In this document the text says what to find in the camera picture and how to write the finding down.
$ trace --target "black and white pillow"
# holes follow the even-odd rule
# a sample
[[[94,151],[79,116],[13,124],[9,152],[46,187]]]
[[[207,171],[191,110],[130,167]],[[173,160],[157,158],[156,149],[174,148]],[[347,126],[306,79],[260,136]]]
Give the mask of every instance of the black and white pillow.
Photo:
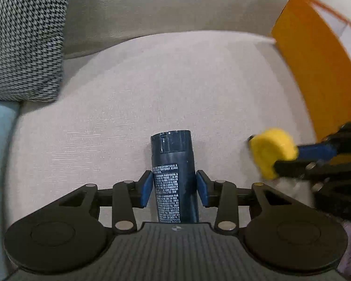
[[[54,101],[68,0],[0,0],[0,100]]]

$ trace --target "bottle label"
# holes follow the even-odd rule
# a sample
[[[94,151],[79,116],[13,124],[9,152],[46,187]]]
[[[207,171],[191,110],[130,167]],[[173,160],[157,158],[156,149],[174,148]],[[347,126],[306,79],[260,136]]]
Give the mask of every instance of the bottle label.
[[[178,165],[153,167],[157,211],[160,223],[180,223]]]

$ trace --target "sofa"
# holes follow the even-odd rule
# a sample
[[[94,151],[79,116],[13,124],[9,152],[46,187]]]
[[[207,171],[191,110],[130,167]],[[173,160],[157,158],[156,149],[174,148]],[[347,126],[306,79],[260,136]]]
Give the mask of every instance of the sofa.
[[[351,20],[351,0],[321,1]],[[196,168],[242,188],[260,181],[250,135],[278,126],[314,142],[269,37],[286,2],[69,0],[58,101],[0,103],[0,242],[13,222],[86,183],[138,180],[151,169],[150,136],[162,131],[191,130]],[[311,204],[306,184],[277,184]],[[200,208],[201,221],[214,214]],[[156,220],[153,196],[135,216]],[[99,220],[108,226],[109,210]],[[8,272],[0,244],[0,280]]]

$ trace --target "ribbed gray surface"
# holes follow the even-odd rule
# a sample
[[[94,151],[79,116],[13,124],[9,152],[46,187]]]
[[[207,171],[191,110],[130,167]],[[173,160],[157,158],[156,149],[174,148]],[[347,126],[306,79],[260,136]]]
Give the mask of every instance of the ribbed gray surface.
[[[117,237],[91,265],[72,273],[37,276],[24,271],[9,281],[108,280],[344,280],[335,271],[317,276],[282,275],[256,263],[235,237],[214,233],[208,224],[146,223],[135,234]]]

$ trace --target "yellow object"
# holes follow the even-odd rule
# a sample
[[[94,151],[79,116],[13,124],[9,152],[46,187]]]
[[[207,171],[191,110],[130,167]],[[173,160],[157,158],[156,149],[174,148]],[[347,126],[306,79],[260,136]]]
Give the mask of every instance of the yellow object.
[[[292,161],[299,154],[292,137],[279,128],[268,129],[255,135],[249,141],[249,146],[253,159],[265,179],[278,177],[273,168],[276,161]]]
[[[289,0],[272,29],[318,141],[351,121],[351,22],[318,0]]]

